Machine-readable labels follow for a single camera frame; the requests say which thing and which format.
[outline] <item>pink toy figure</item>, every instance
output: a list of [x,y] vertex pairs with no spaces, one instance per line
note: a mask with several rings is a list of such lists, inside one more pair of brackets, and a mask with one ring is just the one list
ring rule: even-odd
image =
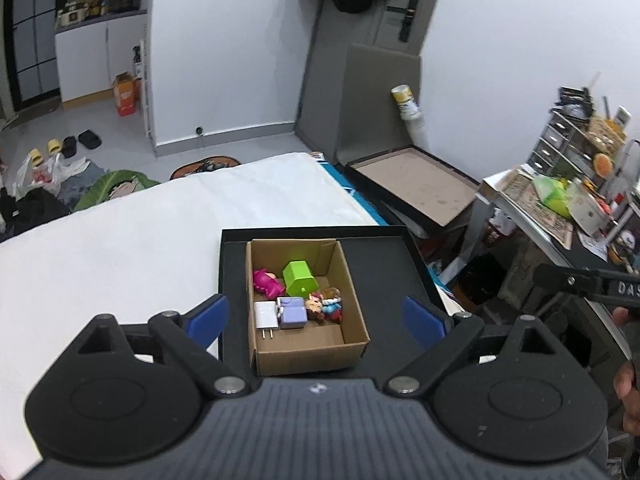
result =
[[267,269],[254,270],[254,289],[263,293],[267,300],[275,300],[278,296],[284,296],[284,285],[276,280],[275,274],[270,274]]

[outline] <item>green toy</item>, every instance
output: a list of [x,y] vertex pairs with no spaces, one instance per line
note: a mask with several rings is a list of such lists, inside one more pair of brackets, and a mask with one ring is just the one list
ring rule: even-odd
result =
[[282,271],[282,277],[287,287],[287,294],[292,298],[306,298],[319,287],[305,261],[289,262]]

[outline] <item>black slipper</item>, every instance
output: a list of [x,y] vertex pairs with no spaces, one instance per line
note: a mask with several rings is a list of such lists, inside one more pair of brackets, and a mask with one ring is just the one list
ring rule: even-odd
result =
[[100,137],[94,134],[91,130],[85,130],[78,135],[78,140],[88,150],[95,150],[102,144]]
[[62,141],[62,155],[65,158],[71,158],[78,152],[78,141],[75,137],[65,137]]

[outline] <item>black tray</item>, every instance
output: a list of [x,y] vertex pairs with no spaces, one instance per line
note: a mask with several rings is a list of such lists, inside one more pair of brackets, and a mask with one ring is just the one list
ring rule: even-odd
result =
[[453,167],[450,164],[447,164],[444,160],[441,160],[435,155],[432,155],[429,152],[425,152],[422,148],[415,146],[413,144],[409,146],[399,146],[398,148],[394,148],[392,150],[388,150],[386,152],[373,153],[369,156],[364,156],[363,158],[359,158],[357,160],[352,160],[348,162],[346,165],[341,165],[338,168],[342,171],[344,176],[356,187],[356,189],[363,195],[367,196],[369,201],[372,202],[372,197],[377,197],[382,200],[383,203],[388,204],[393,207],[397,211],[401,212],[405,216],[409,217],[411,220],[416,222],[420,227],[425,229],[430,234],[430,237],[436,237],[440,234],[448,232],[452,229],[452,227],[460,227],[468,224],[469,218],[471,216],[471,208],[473,205],[473,201],[469,203],[455,218],[453,218],[448,225],[441,226],[437,222],[433,221],[427,215],[418,211],[415,207],[408,204],[404,200],[402,200],[399,196],[395,195],[391,191],[389,191],[386,187],[381,186],[377,182],[371,180],[368,176],[360,173],[353,166],[360,162],[364,162],[366,160],[376,158],[380,155],[386,155],[387,153],[399,152],[401,150],[406,150],[407,148],[411,148],[412,150],[416,150],[417,152],[421,152],[424,155],[427,155],[429,158],[432,158],[435,162],[442,164],[449,170],[457,173],[459,176],[467,179],[470,182],[473,182],[480,186],[480,183],[468,176],[468,174],[463,173],[459,169]]
[[222,231],[218,290],[230,305],[220,359],[233,371],[257,377],[249,359],[244,251],[248,241],[260,238],[336,238],[342,243],[371,342],[356,366],[308,376],[370,377],[381,384],[423,352],[402,323],[404,298],[444,306],[406,227],[232,229]]

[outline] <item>bag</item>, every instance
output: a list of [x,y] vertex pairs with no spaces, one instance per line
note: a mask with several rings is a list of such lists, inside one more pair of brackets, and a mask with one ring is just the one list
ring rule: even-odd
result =
[[75,160],[68,166],[64,166],[62,164],[62,154],[57,153],[41,164],[41,166],[44,166],[44,170],[50,174],[51,180],[48,182],[36,182],[33,178],[31,157],[27,155],[27,158],[24,159],[18,173],[15,175],[12,195],[15,196],[16,200],[19,200],[31,189],[42,187],[52,195],[57,196],[60,192],[60,185],[70,176],[84,171],[88,165],[89,162],[85,157],[83,157],[79,160]]

